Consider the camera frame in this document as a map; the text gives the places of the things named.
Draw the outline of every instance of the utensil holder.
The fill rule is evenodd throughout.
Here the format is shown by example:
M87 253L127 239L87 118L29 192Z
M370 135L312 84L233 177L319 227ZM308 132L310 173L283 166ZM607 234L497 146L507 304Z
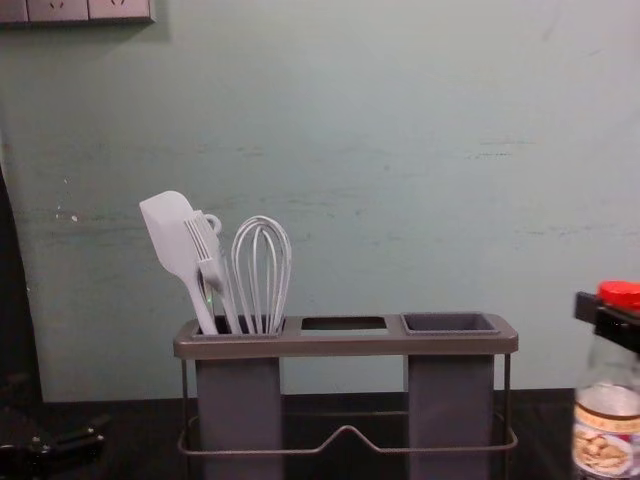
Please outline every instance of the utensil holder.
M385 334L348 335L347 330ZM342 330L344 335L303 334ZM407 455L409 480L488 480L489 454L517 445L511 429L510 361L518 334L501 317L482 313L410 313L367 317L287 317L278 335L200 334L188 322L174 339L182 360L185 429L178 448L204 459L205 480L284 480L283 456L317 455L346 432L381 455ZM279 359L403 355L407 380L408 447L383 448L342 425L308 449L282 445ZM491 445L495 355L504 355L503 443ZM196 364L203 450L188 442L187 361Z

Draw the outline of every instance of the wall socket panel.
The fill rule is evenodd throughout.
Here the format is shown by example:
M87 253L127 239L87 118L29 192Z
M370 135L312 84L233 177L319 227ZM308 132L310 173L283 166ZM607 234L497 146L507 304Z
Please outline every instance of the wall socket panel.
M89 0L89 18L151 18L151 5L149 0Z
M27 0L0 0L0 23L24 23L28 21Z
M0 29L153 21L153 0L0 0Z
M32 22L74 22L89 20L87 0L27 0Z

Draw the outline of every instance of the bottle cap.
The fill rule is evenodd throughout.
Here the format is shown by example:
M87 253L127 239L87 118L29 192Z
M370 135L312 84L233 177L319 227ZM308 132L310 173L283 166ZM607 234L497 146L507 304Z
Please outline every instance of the bottle cap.
M598 297L612 307L640 310L640 283L608 281L598 287Z

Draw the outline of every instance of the power outlet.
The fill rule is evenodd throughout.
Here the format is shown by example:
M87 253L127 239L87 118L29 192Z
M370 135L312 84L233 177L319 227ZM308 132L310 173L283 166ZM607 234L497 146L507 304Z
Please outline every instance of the power outlet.
M89 0L89 17L151 19L151 0Z
M87 0L27 0L27 5L32 22L89 20Z
M0 0L0 23L26 23L28 21L26 0Z

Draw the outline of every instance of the jar label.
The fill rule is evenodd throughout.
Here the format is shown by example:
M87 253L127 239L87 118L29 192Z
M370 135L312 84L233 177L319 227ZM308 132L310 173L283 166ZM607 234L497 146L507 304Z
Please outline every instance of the jar label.
M573 428L576 480L640 479L640 416L617 417L577 404Z

